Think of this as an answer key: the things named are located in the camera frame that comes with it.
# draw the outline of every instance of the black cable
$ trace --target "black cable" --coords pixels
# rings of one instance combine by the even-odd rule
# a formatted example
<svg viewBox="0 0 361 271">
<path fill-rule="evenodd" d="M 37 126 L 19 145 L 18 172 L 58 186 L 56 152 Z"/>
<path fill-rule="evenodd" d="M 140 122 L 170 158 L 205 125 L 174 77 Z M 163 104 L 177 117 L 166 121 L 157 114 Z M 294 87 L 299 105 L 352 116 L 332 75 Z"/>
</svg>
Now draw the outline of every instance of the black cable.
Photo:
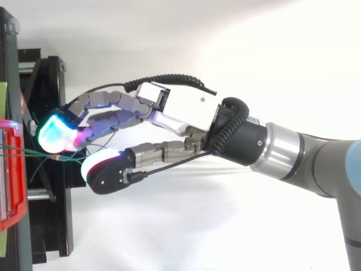
<svg viewBox="0 0 361 271">
<path fill-rule="evenodd" d="M 162 167 L 162 168 L 157 168 L 157 169 L 154 169 L 152 171 L 149 171 L 149 172 L 146 172 L 146 171 L 138 171 L 138 172 L 135 172 L 135 173 L 132 173 L 132 174 L 128 174 L 128 178 L 130 179 L 130 182 L 131 183 L 136 183 L 136 182 L 140 182 L 142 181 L 144 178 L 147 178 L 149 175 L 152 175 L 152 174 L 155 174 L 155 173 L 158 173 L 158 172 L 162 172 L 162 171 L 165 171 L 167 169 L 170 169 L 170 168 L 174 168 L 174 167 L 177 167 L 179 165 L 182 165 L 186 162 L 189 162 L 189 161 L 192 161 L 192 160 L 195 160 L 197 158 L 200 158 L 200 157 L 203 157 L 203 156 L 207 156 L 207 155 L 210 155 L 212 154 L 211 152 L 204 152 L 203 154 L 197 154 L 193 157 L 190 157 L 190 158 L 187 158 L 187 159 L 184 159 L 182 161 L 179 161 L 179 162 L 176 162 L 176 163 L 173 163 L 171 165 L 166 165 L 165 167 Z"/>
<path fill-rule="evenodd" d="M 226 98 L 222 101 L 222 105 L 236 110 L 236 113 L 212 139 L 212 154 L 216 156 L 221 154 L 227 140 L 243 125 L 249 115 L 248 106 L 237 98 Z"/>
<path fill-rule="evenodd" d="M 212 153 L 211 153 L 211 152 L 204 152 L 204 153 L 202 153 L 202 154 L 197 154 L 197 155 L 195 155 L 195 156 L 192 156 L 192 157 L 187 158 L 187 159 L 184 159 L 184 160 L 182 160 L 182 161 L 173 163 L 173 164 L 171 164 L 171 165 L 166 165 L 165 167 L 157 168 L 157 169 L 154 169 L 154 170 L 152 170 L 152 171 L 148 171 L 147 173 L 148 173 L 148 176 L 149 176 L 149 175 L 152 175 L 152 174 L 161 172 L 161 171 L 165 171 L 165 170 L 170 169 L 170 168 L 177 167 L 177 166 L 182 165 L 182 164 L 184 164 L 184 163 L 187 163 L 187 162 L 189 162 L 189 161 L 193 161 L 193 160 L 195 160 L 195 159 L 197 159 L 197 158 L 200 158 L 200 157 L 203 157 L 203 156 L 207 156 L 207 155 L 210 155 L 210 154 L 212 154 Z"/>
<path fill-rule="evenodd" d="M 97 91 L 97 90 L 99 90 L 99 89 L 111 88 L 112 86 L 123 86 L 123 87 L 124 87 L 125 84 L 123 84 L 123 83 L 114 83 L 114 84 L 107 84 L 107 85 L 103 85 L 103 86 L 97 86 L 96 88 L 90 89 L 90 90 L 84 92 L 83 94 L 95 92 L 95 91 Z M 70 106 L 72 103 L 74 103 L 77 99 L 78 99 L 78 97 L 75 98 L 74 100 L 72 100 L 71 102 L 69 102 L 69 103 L 67 104 L 67 106 L 69 107 L 69 106 Z"/>
<path fill-rule="evenodd" d="M 125 83 L 124 89 L 127 93 L 130 93 L 145 82 L 157 82 L 168 85 L 186 85 L 203 90 L 212 95 L 217 94 L 217 92 L 206 88 L 201 80 L 189 75 L 157 75 L 152 77 L 145 77 Z"/>
</svg>

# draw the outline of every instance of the yellow label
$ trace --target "yellow label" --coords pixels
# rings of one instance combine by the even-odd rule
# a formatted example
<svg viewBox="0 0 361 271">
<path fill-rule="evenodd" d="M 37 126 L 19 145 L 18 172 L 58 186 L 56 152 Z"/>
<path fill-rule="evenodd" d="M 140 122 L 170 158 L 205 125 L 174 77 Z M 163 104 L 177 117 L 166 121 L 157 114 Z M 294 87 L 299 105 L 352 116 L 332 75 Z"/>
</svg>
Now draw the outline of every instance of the yellow label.
<svg viewBox="0 0 361 271">
<path fill-rule="evenodd" d="M 5 119 L 7 83 L 0 82 L 0 119 Z"/>
</svg>

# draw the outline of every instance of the green wire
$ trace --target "green wire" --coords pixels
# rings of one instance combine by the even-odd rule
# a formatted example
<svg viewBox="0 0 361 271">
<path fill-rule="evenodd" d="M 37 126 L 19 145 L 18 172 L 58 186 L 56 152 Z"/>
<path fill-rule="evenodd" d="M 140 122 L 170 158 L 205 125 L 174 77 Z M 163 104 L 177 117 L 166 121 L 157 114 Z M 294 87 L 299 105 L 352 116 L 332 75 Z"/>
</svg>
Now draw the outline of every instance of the green wire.
<svg viewBox="0 0 361 271">
<path fill-rule="evenodd" d="M 99 144 L 94 144 L 94 143 L 89 143 L 89 144 L 86 144 L 82 147 L 80 147 L 78 150 L 76 150 L 72 156 L 64 156 L 64 155 L 51 155 L 51 154 L 43 154 L 39 151 L 34 151 L 34 150 L 30 150 L 30 149 L 27 149 L 27 148 L 17 148 L 17 147 L 13 147 L 13 146 L 10 146 L 10 145 L 6 145 L 6 144 L 2 144 L 0 143 L 0 146 L 1 148 L 3 149 L 10 149 L 10 150 L 16 150 L 16 151 L 22 151 L 24 152 L 24 154 L 3 154 L 3 155 L 0 155 L 0 156 L 23 156 L 23 157 L 37 157 L 37 158 L 45 158 L 44 160 L 41 161 L 41 163 L 39 164 L 39 166 L 37 167 L 37 169 L 34 171 L 29 183 L 32 183 L 34 178 L 35 178 L 35 175 L 36 173 L 39 171 L 40 167 L 44 164 L 44 162 L 48 159 L 53 159 L 53 160 L 57 160 L 57 161 L 62 161 L 62 162 L 67 162 L 67 161 L 74 161 L 78 164 L 82 164 L 80 162 L 80 160 L 83 160 L 83 159 L 86 159 L 87 156 L 85 155 L 84 157 L 80 157 L 80 158 L 74 158 L 75 155 L 77 155 L 77 153 L 79 153 L 81 150 L 83 150 L 84 148 L 86 148 L 87 146 L 98 146 L 100 147 L 100 150 L 102 150 L 103 148 L 106 148 L 106 145 L 112 140 L 112 138 L 115 136 L 116 134 L 116 131 L 113 130 L 113 134 L 112 136 L 107 140 L 107 142 L 104 144 L 104 145 L 99 145 Z"/>
<path fill-rule="evenodd" d="M 36 173 L 38 172 L 38 170 L 40 169 L 40 167 L 44 164 L 44 162 L 47 160 L 48 158 L 45 158 L 44 160 L 42 160 L 42 162 L 39 164 L 39 166 L 36 168 L 36 170 L 34 171 L 29 183 L 32 183 L 33 182 L 33 179 L 36 175 Z"/>
<path fill-rule="evenodd" d="M 37 124 L 39 124 L 40 123 L 40 121 L 36 118 L 36 116 L 35 116 L 35 112 L 33 112 L 33 118 L 35 119 L 35 121 L 37 122 Z"/>
</svg>

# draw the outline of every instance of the black cylindrical joint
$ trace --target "black cylindrical joint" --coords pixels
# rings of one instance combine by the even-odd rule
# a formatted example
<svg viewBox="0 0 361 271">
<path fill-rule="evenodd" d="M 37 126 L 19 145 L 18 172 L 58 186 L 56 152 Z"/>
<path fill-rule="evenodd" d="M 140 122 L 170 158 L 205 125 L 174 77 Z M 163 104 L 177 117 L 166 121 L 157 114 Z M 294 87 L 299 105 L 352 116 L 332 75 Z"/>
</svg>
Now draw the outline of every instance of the black cylindrical joint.
<svg viewBox="0 0 361 271">
<path fill-rule="evenodd" d="M 210 150 L 212 138 L 234 116 L 235 111 L 219 106 L 217 118 L 209 132 L 208 144 L 204 150 Z M 235 163 L 249 166 L 257 161 L 265 148 L 267 128 L 257 119 L 249 117 L 243 125 L 227 140 L 220 157 Z"/>
</svg>

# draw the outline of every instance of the metal rod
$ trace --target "metal rod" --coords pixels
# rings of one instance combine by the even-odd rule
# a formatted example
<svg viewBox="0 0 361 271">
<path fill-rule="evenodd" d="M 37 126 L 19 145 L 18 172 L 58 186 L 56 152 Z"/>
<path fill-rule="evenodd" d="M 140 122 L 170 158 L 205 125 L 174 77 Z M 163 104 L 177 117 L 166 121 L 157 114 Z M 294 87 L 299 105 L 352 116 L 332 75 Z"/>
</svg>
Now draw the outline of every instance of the metal rod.
<svg viewBox="0 0 361 271">
<path fill-rule="evenodd" d="M 28 190 L 28 200 L 45 200 L 50 199 L 49 195 L 46 192 L 46 189 L 29 189 Z"/>
<path fill-rule="evenodd" d="M 35 62 L 20 62 L 19 63 L 19 73 L 21 75 L 30 74 L 33 72 Z"/>
</svg>

